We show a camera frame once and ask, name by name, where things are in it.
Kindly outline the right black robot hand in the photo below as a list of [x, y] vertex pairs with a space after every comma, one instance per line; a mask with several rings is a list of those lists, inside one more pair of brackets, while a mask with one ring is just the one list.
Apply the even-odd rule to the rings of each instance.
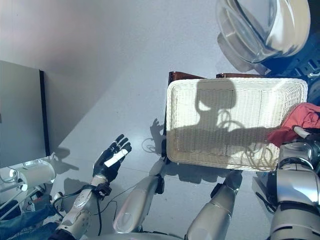
[[293, 126], [293, 131], [298, 135], [296, 142], [307, 143], [312, 148], [310, 157], [314, 171], [320, 175], [320, 129], [319, 128], [302, 128]]

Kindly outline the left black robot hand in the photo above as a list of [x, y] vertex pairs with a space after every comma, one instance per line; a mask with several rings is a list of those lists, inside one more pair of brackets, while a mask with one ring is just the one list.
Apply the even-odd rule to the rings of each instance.
[[121, 163], [131, 151], [129, 139], [120, 134], [95, 161], [92, 176], [105, 177], [107, 182], [111, 183], [117, 177]]

